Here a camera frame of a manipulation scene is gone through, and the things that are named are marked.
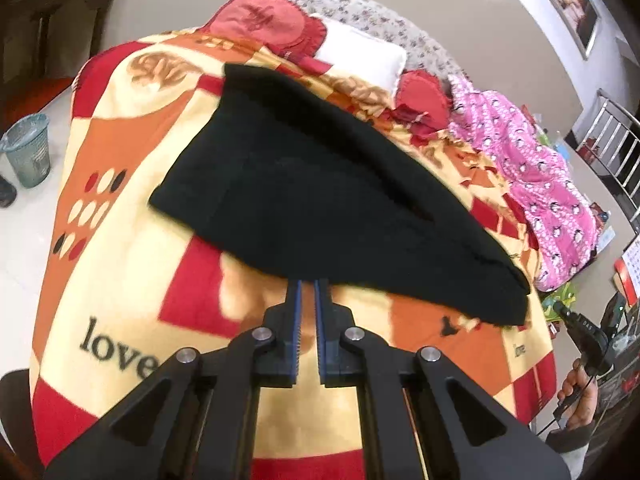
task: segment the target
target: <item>white pillow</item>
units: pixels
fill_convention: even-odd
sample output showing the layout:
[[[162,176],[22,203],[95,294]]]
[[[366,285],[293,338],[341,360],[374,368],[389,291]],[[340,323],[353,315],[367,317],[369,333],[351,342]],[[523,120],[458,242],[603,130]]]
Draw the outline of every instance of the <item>white pillow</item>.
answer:
[[[326,27],[326,38],[314,56],[396,96],[406,64],[401,46],[374,38],[350,25],[312,14]]]

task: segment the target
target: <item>folded black garment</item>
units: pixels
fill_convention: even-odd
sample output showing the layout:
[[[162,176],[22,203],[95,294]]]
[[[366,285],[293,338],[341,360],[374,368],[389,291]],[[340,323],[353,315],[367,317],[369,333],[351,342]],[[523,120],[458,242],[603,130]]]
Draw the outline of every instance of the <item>folded black garment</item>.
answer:
[[[293,79],[227,64],[218,109],[149,203],[252,267],[522,324],[530,286],[429,171]]]

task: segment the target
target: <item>pink blanket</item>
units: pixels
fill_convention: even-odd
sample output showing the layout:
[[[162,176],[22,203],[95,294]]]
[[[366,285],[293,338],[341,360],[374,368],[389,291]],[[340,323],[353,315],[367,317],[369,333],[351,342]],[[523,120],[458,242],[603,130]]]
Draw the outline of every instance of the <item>pink blanket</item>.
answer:
[[[463,77],[450,76],[451,134],[485,152],[511,184],[542,252],[539,290],[553,290],[589,260],[596,222],[575,188],[559,153],[537,142],[533,126],[505,96],[479,92]]]

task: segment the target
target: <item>hand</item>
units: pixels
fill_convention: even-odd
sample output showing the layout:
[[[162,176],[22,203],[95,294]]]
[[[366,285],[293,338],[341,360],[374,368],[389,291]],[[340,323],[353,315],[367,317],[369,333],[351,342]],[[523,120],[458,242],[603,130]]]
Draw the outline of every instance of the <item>hand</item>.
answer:
[[[574,392],[574,386],[576,384],[584,388],[588,382],[589,376],[587,372],[584,371],[580,359],[576,359],[574,361],[574,369],[566,375],[566,379],[564,383],[562,383],[562,389],[558,392],[558,400],[562,402],[565,397],[570,396]],[[584,390],[580,400],[566,410],[565,413],[569,417],[566,428],[568,430],[574,430],[575,428],[591,424],[597,406],[598,384],[596,379],[594,379],[587,389]]]

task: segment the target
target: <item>bolt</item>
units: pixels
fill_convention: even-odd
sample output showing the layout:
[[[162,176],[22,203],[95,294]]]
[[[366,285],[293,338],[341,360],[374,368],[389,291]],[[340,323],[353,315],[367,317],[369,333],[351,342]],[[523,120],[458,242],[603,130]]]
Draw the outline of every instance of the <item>bolt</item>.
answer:
[[[344,335],[350,341],[360,341],[364,337],[364,330],[359,326],[351,326],[344,331]]]
[[[255,328],[251,335],[254,336],[256,341],[267,341],[273,335],[273,332],[265,326],[259,326]]]
[[[420,350],[420,357],[430,363],[436,362],[438,359],[440,359],[441,355],[442,352],[440,352],[440,350],[438,350],[434,346],[425,346],[422,350]]]
[[[189,347],[180,348],[175,354],[175,358],[184,364],[191,363],[196,358],[196,356],[196,351],[193,348]]]

